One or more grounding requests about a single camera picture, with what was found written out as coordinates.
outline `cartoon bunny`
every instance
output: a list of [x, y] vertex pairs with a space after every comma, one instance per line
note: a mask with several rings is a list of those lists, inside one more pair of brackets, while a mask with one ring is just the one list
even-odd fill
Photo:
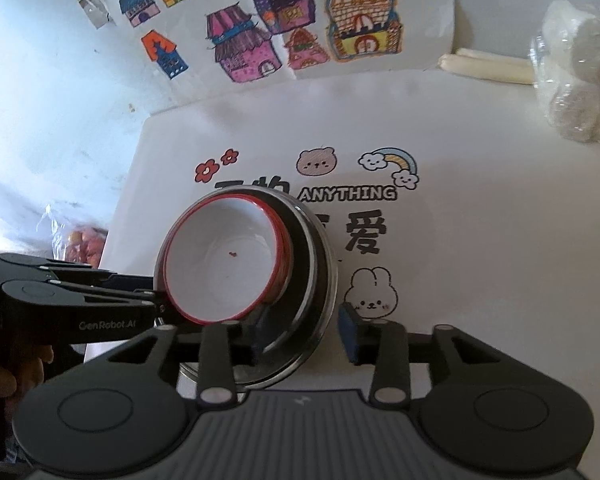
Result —
[[391, 274], [384, 267], [358, 269], [344, 301], [352, 304], [360, 317], [375, 319], [391, 314], [398, 306], [398, 293], [391, 285]]

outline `colored drawing paper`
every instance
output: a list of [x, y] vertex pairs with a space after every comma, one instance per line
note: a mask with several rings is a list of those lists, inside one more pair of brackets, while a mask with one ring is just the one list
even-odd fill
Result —
[[454, 0], [101, 1], [129, 48], [147, 50], [148, 34], [177, 46], [143, 56], [175, 105], [293, 79], [425, 70], [454, 31]]

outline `purple house drawing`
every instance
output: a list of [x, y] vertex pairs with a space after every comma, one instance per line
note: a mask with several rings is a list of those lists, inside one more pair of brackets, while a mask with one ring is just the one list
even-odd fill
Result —
[[271, 34], [282, 34], [315, 22], [315, 0], [253, 0]]
[[208, 15], [206, 34], [214, 44], [216, 63], [237, 83], [266, 77], [282, 66], [271, 34], [257, 28], [238, 4]]

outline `plastic bag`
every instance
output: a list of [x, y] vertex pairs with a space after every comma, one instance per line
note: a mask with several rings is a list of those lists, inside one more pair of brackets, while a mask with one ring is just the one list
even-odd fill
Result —
[[600, 9], [554, 1], [530, 58], [549, 124], [566, 139], [600, 142]]
[[51, 245], [54, 259], [89, 264], [98, 268], [107, 231], [96, 226], [70, 221], [46, 206], [44, 218], [51, 223]]

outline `cartoon bear face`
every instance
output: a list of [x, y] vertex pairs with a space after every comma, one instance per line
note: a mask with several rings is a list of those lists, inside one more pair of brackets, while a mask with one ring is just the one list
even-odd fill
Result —
[[358, 269], [351, 277], [351, 287], [344, 301], [365, 319], [391, 314], [398, 306], [398, 293], [391, 285], [391, 274], [384, 267]]
[[296, 169], [305, 176], [321, 176], [331, 173], [336, 167], [338, 159], [333, 148], [316, 148], [300, 153]]

